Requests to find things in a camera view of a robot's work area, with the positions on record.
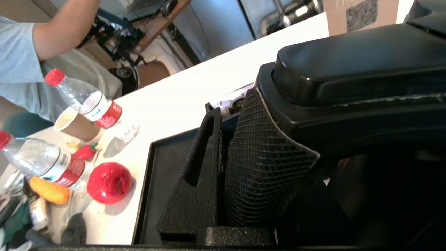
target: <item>green cloth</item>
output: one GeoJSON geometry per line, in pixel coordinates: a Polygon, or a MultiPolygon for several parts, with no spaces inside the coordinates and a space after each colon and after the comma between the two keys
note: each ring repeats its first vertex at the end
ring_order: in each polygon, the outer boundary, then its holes
{"type": "Polygon", "coordinates": [[[51,126],[53,126],[53,123],[39,117],[39,115],[23,112],[7,118],[3,124],[3,131],[16,138],[26,138],[51,126]]]}
{"type": "Polygon", "coordinates": [[[5,221],[4,227],[4,242],[3,245],[8,244],[12,236],[31,224],[31,216],[29,215],[29,202],[22,203],[17,209],[16,213],[5,221]]]}

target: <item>cardboard box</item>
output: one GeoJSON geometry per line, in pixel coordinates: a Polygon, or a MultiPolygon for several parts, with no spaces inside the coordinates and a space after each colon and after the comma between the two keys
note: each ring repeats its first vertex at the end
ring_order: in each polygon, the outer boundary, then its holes
{"type": "Polygon", "coordinates": [[[399,0],[323,0],[330,36],[393,25],[399,0]]]}

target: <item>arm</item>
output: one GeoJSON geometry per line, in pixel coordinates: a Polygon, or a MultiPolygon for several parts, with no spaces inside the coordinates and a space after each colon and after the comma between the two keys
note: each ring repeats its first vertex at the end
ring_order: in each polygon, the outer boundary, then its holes
{"type": "Polygon", "coordinates": [[[34,48],[39,60],[78,46],[90,31],[100,0],[68,0],[49,23],[36,24],[34,48]]]}

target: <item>paper cup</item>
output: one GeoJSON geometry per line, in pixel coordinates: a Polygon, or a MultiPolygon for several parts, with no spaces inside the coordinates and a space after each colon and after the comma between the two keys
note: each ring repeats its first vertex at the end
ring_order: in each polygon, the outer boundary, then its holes
{"type": "Polygon", "coordinates": [[[62,112],[54,124],[54,129],[87,143],[97,143],[103,133],[99,125],[91,122],[71,107],[62,112]]]}

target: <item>plastic bottle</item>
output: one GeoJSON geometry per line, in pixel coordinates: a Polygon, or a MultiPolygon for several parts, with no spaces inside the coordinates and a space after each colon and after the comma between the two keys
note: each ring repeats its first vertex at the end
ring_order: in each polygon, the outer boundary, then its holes
{"type": "Polygon", "coordinates": [[[88,182],[85,161],[36,138],[14,138],[0,131],[0,150],[22,172],[79,191],[88,182]]]}
{"type": "Polygon", "coordinates": [[[57,88],[68,105],[105,129],[121,117],[122,108],[87,82],[69,78],[58,69],[50,71],[45,82],[57,88]]]}

